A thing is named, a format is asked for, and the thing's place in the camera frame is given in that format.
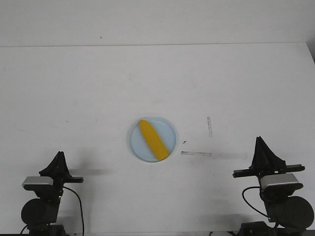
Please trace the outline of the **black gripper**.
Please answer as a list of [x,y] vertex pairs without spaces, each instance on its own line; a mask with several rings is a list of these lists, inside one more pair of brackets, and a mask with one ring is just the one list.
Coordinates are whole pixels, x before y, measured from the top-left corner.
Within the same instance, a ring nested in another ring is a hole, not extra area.
[[82,177],[72,177],[70,174],[63,151],[58,151],[51,163],[46,168],[41,170],[39,175],[42,177],[55,177],[58,172],[57,169],[59,168],[59,157],[60,172],[62,173],[63,177],[52,178],[54,183],[51,187],[44,187],[41,190],[38,189],[33,191],[38,197],[60,196],[65,183],[83,183],[84,179]]
[[249,169],[234,170],[233,177],[252,177],[260,179],[267,175],[289,174],[293,172],[301,172],[305,170],[305,166],[301,164],[286,165],[286,162],[277,157],[267,146],[264,140],[258,136],[255,141],[254,154],[252,164]]

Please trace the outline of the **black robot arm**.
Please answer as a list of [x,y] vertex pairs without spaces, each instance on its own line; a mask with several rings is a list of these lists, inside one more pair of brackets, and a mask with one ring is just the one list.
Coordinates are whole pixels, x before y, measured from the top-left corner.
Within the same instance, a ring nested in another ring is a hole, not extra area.
[[73,177],[67,167],[64,152],[58,151],[51,163],[38,176],[28,176],[22,183],[27,191],[33,191],[36,198],[26,202],[21,210],[21,219],[30,236],[66,236],[64,225],[57,224],[57,217],[63,191],[72,192],[79,201],[82,235],[85,234],[83,206],[80,196],[66,183],[83,183],[82,177]]
[[305,170],[301,164],[288,165],[277,157],[261,137],[255,141],[252,164],[243,170],[234,170],[233,177],[257,177],[259,196],[264,203],[273,227],[264,221],[242,223],[239,236],[301,236],[314,222],[311,204],[294,192],[303,188],[295,172]]

